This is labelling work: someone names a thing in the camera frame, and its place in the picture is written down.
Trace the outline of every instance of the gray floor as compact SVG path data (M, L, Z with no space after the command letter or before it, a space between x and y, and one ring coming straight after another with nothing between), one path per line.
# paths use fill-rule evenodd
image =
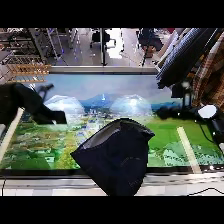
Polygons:
M111 39L116 39L116 46L111 40L107 46L106 63L108 66L141 66L144 56L143 50L137 48L137 29L113 28L107 32ZM90 28L78 28L73 42L73 49L69 49L66 37L60 37L64 54L62 59L56 61L49 59L49 63L57 66L101 66L100 43L94 43L90 48L92 31ZM144 66L152 64L152 59L147 58Z

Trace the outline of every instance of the landscape image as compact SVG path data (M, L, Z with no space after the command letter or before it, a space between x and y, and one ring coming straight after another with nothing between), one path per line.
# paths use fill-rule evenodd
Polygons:
M0 169L79 169L70 153L111 121L133 119L155 136L149 141L148 167L190 166L178 127L183 127L199 165L223 164L219 148L209 142L199 125L190 120L161 120L161 106L181 106L169 89L158 90L155 76L51 75L54 84L45 105L66 113L67 125L37 125L24 113L0 162ZM208 128L203 129L212 139Z

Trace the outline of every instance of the desk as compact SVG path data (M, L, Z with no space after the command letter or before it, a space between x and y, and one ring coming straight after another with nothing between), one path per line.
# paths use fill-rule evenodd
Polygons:
M51 74L47 83L53 83L55 88L46 100L55 95L73 97L79 112L74 116L66 112L68 125L36 125L29 116L23 116L0 162L4 175L82 174L70 153L101 127L120 117L134 119L155 133L149 142L148 173L193 173L178 134L179 127L183 127L202 173L221 170L224 166L223 154L206 140L197 123L162 121L155 115L161 106L180 104L180 100L170 98L169 89L157 89L155 75ZM133 99L142 104L130 104ZM132 112L128 106L137 108ZM203 128L211 139L207 127Z

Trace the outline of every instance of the beige strip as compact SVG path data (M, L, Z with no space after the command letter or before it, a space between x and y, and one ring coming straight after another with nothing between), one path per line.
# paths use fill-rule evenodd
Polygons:
M184 150L187 154L187 157L188 157L188 160L189 160L189 163L191 165L193 172L197 173L197 174L202 173L201 168L198 165L198 161L195 157L194 151L191 148L191 144L187 138L186 132L184 131L184 128L183 127L177 128L177 132L180 136L181 143L182 143Z
M18 112L17 112L17 115L16 115L16 118L12 121L6 135L5 135L5 138L3 139L2 141L2 144L0 146L0 162L2 161L3 159L3 156L9 146L9 142L11 141L11 138L16 130L16 127L20 121L20 118L22 117L22 114L23 114L23 109L19 108L18 109Z

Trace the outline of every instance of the sky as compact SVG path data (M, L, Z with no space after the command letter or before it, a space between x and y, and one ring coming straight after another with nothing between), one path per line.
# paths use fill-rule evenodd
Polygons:
M151 103L173 101L169 89L157 87L156 76L151 75L48 75L47 83L53 83L46 99L54 95L72 96L86 100L98 94L137 94Z

